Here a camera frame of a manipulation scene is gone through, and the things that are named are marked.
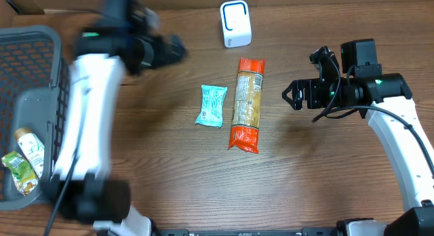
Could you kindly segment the orange noodle packet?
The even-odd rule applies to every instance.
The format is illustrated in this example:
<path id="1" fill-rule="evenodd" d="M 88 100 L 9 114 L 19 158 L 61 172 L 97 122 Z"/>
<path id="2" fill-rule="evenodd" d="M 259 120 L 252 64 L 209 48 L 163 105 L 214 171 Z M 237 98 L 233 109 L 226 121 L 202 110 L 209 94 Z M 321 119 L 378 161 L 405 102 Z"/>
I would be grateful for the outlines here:
<path id="1" fill-rule="evenodd" d="M 240 58 L 229 148 L 259 153 L 260 110 L 266 60 Z"/>

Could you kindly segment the green tea drink pouch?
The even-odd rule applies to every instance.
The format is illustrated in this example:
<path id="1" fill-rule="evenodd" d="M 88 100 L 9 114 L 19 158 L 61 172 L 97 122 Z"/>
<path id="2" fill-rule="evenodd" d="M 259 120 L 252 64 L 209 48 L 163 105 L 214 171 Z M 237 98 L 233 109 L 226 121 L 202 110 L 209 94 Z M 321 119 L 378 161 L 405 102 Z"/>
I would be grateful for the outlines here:
<path id="1" fill-rule="evenodd" d="M 1 158 L 2 164 L 11 171 L 17 190 L 24 196 L 30 194 L 39 183 L 31 164 L 16 151 Z"/>

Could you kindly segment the white tube gold cap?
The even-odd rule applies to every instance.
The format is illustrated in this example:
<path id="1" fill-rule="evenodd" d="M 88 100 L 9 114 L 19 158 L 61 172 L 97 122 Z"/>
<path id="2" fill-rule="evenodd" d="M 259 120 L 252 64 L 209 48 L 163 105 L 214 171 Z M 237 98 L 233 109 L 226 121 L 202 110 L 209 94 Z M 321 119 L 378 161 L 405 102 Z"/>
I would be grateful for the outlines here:
<path id="1" fill-rule="evenodd" d="M 18 146 L 31 164 L 38 179 L 43 175 L 45 146 L 28 127 L 22 127 L 14 132 Z"/>

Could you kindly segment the teal snack packet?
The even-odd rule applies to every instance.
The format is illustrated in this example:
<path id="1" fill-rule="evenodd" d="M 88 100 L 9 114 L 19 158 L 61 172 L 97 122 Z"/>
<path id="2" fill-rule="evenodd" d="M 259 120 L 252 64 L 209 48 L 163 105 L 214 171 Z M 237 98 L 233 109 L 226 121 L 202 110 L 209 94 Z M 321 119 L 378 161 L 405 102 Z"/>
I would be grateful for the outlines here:
<path id="1" fill-rule="evenodd" d="M 195 123 L 210 127 L 222 127 L 223 105 L 228 88 L 213 85 L 202 85 L 201 111 Z"/>

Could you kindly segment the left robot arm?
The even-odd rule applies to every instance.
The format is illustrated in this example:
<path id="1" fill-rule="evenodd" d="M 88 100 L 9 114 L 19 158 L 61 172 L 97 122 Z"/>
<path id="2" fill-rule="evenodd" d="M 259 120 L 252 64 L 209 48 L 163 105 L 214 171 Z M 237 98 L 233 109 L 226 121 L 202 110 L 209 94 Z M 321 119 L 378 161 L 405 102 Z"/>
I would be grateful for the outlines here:
<path id="1" fill-rule="evenodd" d="M 177 64 L 187 50 L 179 37 L 158 35 L 156 13 L 137 0 L 103 0 L 99 15 L 77 38 L 62 144 L 41 186 L 53 215 L 101 235 L 151 236 L 155 225 L 132 205 L 129 183 L 110 176 L 115 105 L 126 75 Z"/>

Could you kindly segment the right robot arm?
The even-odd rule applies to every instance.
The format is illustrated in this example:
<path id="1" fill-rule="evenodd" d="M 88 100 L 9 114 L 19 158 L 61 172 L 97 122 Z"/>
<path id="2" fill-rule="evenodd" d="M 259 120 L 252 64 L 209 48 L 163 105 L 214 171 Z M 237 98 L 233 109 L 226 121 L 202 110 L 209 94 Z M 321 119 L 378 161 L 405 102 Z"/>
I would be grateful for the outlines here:
<path id="1" fill-rule="evenodd" d="M 310 235 L 432 235 L 433 147 L 425 134 L 413 94 L 399 73 L 384 74 L 373 39 L 340 46 L 341 59 L 323 46 L 309 56 L 316 79 L 294 80 L 282 98 L 294 109 L 321 109 L 313 118 L 342 119 L 359 113 L 377 135 L 393 168 L 404 213 L 393 222 L 373 218 L 339 220 Z"/>

